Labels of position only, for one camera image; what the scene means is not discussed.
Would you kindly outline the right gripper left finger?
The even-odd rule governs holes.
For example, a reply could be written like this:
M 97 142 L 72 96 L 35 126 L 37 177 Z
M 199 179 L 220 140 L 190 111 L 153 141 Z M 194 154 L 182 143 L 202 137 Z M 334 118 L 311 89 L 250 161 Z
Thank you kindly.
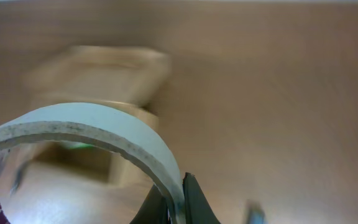
M 170 224 L 165 198 L 153 185 L 130 224 Z

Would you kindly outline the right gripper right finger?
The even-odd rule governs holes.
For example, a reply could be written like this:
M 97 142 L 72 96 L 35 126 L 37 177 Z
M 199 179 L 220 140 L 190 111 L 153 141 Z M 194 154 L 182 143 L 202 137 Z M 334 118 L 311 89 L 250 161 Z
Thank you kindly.
M 196 177 L 185 173 L 183 179 L 186 224 L 220 224 L 213 213 Z

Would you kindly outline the cream masking tape roll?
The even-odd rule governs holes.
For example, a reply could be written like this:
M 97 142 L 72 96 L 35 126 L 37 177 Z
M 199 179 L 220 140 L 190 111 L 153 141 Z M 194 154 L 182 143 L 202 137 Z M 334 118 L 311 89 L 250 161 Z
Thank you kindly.
M 162 138 L 138 118 L 93 103 L 60 103 L 0 125 L 0 151 L 39 141 L 82 142 L 119 153 L 154 181 L 173 222 L 186 222 L 177 162 Z

